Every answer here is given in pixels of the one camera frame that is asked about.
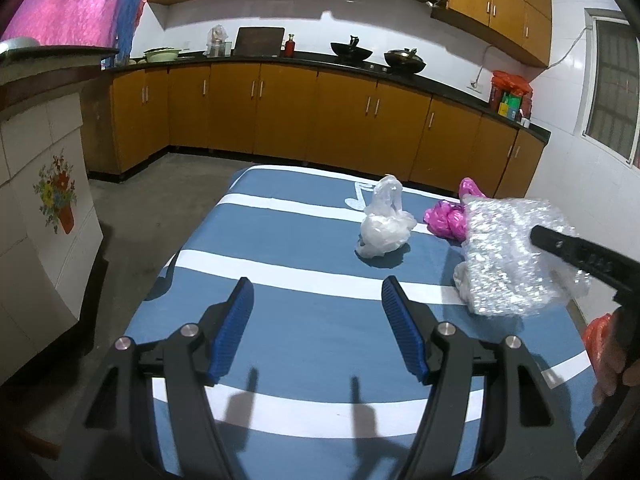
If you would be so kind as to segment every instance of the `silver bolt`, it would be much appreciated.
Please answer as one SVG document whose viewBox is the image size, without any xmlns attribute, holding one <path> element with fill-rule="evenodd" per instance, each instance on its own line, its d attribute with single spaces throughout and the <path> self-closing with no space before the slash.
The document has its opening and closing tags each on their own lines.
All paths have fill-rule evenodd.
<svg viewBox="0 0 640 480">
<path fill-rule="evenodd" d="M 182 326 L 180 333 L 185 337 L 193 337 L 198 333 L 198 326 L 195 323 L 187 323 Z"/>
<path fill-rule="evenodd" d="M 438 325 L 438 332 L 442 335 L 454 335 L 456 333 L 456 326 L 448 321 L 440 323 Z"/>
<path fill-rule="evenodd" d="M 116 339 L 116 343 L 114 344 L 116 350 L 126 350 L 131 346 L 131 339 L 127 336 L 122 336 Z"/>
<path fill-rule="evenodd" d="M 505 339 L 504 342 L 507 343 L 507 346 L 509 348 L 513 348 L 514 350 L 516 348 L 520 348 L 520 346 L 522 346 L 522 341 L 520 340 L 520 338 L 516 335 L 508 335 Z"/>
</svg>

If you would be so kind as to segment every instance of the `bottle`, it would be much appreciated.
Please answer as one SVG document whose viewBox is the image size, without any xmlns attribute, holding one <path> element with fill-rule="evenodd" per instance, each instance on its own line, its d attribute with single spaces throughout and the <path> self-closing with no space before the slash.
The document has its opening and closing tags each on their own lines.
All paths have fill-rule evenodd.
<svg viewBox="0 0 640 480">
<path fill-rule="evenodd" d="M 289 39 L 284 44 L 284 57 L 293 57 L 296 42 L 293 41 L 293 34 L 289 34 Z"/>
</svg>

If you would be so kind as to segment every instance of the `concrete floor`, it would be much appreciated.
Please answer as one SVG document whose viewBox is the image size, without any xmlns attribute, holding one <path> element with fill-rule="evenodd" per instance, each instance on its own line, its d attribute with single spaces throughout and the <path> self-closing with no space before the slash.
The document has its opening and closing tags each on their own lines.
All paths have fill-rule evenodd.
<svg viewBox="0 0 640 480">
<path fill-rule="evenodd" d="M 109 266 L 98 306 L 94 349 L 69 355 L 15 405 L 17 422 L 61 444 L 73 410 L 109 345 L 126 329 L 158 272 L 251 164 L 168 153 L 122 184 L 90 180 Z"/>
</svg>

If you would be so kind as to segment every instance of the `pink plastic bag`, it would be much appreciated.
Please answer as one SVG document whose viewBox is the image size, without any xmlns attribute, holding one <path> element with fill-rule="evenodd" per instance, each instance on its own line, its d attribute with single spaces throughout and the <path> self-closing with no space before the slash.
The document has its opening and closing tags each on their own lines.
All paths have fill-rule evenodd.
<svg viewBox="0 0 640 480">
<path fill-rule="evenodd" d="M 458 195 L 482 196 L 484 194 L 476 183 L 469 177 L 460 182 Z M 461 204 L 453 204 L 446 200 L 440 200 L 434 207 L 424 212 L 424 223 L 429 231 L 441 238 L 449 238 L 463 242 L 466 239 L 466 221 L 464 209 Z"/>
</svg>

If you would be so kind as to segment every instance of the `window screen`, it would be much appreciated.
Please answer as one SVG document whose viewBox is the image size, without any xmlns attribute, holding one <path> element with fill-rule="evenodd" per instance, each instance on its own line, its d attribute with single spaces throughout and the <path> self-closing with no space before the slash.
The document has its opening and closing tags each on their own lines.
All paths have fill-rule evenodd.
<svg viewBox="0 0 640 480">
<path fill-rule="evenodd" d="M 596 20 L 597 62 L 586 134 L 631 158 L 639 101 L 638 43 L 625 23 Z"/>
</svg>

